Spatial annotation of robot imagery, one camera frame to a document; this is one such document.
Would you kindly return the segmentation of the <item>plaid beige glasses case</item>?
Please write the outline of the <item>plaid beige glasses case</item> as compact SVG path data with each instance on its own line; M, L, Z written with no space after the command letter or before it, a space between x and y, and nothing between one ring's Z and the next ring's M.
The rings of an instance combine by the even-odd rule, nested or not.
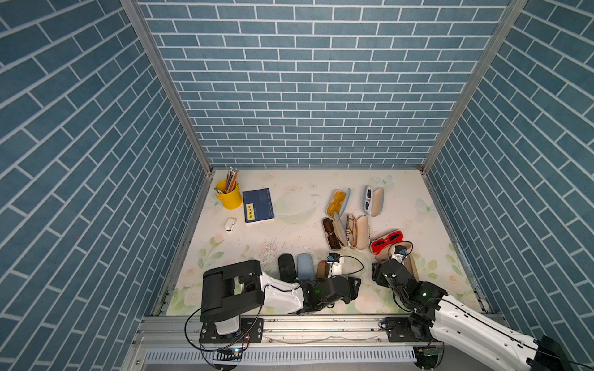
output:
M320 261L317 265L316 279L322 280L329 277L329 264L327 261Z

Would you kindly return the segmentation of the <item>light blue denim case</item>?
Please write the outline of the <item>light blue denim case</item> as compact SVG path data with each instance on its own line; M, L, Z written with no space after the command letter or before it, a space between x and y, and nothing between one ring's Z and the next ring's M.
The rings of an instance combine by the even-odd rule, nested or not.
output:
M297 275L300 281L315 281L316 272L310 254L300 254L297 257Z

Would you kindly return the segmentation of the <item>black glasses case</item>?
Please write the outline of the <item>black glasses case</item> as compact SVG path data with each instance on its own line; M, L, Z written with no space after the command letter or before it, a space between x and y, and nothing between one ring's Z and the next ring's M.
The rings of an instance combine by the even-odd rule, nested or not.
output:
M294 256L288 253L280 255L278 257L278 267L281 281L287 283L294 283L297 281Z

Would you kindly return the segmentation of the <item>beige case purple glasses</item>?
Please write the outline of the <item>beige case purple glasses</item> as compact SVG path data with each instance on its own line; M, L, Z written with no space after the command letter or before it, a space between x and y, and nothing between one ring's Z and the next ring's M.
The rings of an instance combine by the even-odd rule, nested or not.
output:
M419 273L417 271L414 257L412 254L408 254L405 258L403 258L402 264L404 264L406 270L416 279L419 280Z

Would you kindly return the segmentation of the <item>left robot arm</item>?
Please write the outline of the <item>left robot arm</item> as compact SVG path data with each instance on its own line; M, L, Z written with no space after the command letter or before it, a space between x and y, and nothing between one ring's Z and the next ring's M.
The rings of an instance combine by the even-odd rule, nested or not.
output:
M217 334L235 334L240 318L254 309L273 307L289 315L320 312L338 301L358 297L361 280L338 275L315 281L288 283L261 270L261 262L242 261L204 273L200 320L214 324Z

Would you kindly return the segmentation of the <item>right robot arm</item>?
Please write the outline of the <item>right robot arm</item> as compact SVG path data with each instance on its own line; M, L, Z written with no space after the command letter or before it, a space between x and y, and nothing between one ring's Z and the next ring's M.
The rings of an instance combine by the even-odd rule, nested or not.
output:
M391 259L372 266L373 281L391 289L410 311L411 333L447 343L493 370L571 370L563 348L543 335L535 339L495 322L428 281L418 281Z

